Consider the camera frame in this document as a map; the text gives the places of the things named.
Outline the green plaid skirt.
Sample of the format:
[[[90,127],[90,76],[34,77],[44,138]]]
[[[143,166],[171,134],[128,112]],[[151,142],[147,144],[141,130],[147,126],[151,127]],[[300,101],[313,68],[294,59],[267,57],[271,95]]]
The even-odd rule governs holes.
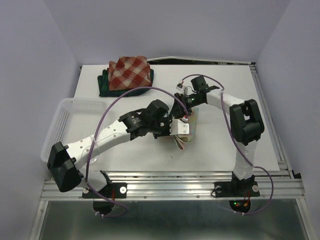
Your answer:
[[[105,98],[117,98],[122,94],[129,91],[129,89],[125,90],[109,90],[109,79],[108,79],[109,69],[104,69],[102,71],[102,75],[97,77],[98,88],[99,88],[99,96]],[[136,90],[134,92],[128,93],[125,97],[137,97],[144,93],[146,93],[148,89]]]

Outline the pastel floral skirt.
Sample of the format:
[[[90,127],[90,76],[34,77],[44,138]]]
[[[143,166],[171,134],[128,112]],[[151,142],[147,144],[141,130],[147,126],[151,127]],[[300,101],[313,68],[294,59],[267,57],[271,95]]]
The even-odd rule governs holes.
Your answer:
[[[186,148],[186,145],[195,138],[198,116],[199,108],[194,107],[192,109],[191,115],[188,117],[189,134],[178,134],[173,136],[174,141],[180,150],[184,150]]]

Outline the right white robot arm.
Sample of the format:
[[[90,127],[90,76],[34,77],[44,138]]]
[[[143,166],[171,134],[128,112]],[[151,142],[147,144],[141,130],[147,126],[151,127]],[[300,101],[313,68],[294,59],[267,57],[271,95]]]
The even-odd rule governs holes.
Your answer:
[[[254,158],[258,141],[265,131],[263,118],[254,99],[243,100],[226,94],[221,83],[209,86],[206,79],[205,75],[193,74],[191,94],[188,94],[184,80],[180,80],[176,86],[180,92],[175,94],[176,100],[170,113],[182,118],[185,109],[190,111],[201,104],[222,110],[227,130],[236,148],[236,157],[231,181],[215,183],[215,187],[223,194],[232,192],[242,195],[258,186],[254,176]]]

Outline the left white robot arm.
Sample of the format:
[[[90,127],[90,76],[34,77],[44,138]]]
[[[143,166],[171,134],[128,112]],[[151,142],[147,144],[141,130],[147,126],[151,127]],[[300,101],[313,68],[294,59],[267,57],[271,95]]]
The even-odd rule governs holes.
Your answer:
[[[122,115],[97,135],[93,134],[67,145],[55,143],[50,150],[47,168],[59,191],[65,193],[76,187],[93,187],[100,197],[108,196],[111,184],[106,172],[89,170],[87,164],[112,147],[144,137],[148,133],[168,135],[168,111],[169,107],[156,99],[146,108]]]

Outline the red plaid skirt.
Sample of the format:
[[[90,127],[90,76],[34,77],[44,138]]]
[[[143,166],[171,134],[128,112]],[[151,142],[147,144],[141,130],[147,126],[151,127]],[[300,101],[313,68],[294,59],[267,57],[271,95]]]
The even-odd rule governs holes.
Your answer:
[[[151,67],[145,56],[121,56],[118,61],[109,61],[107,68],[110,91],[150,87]]]

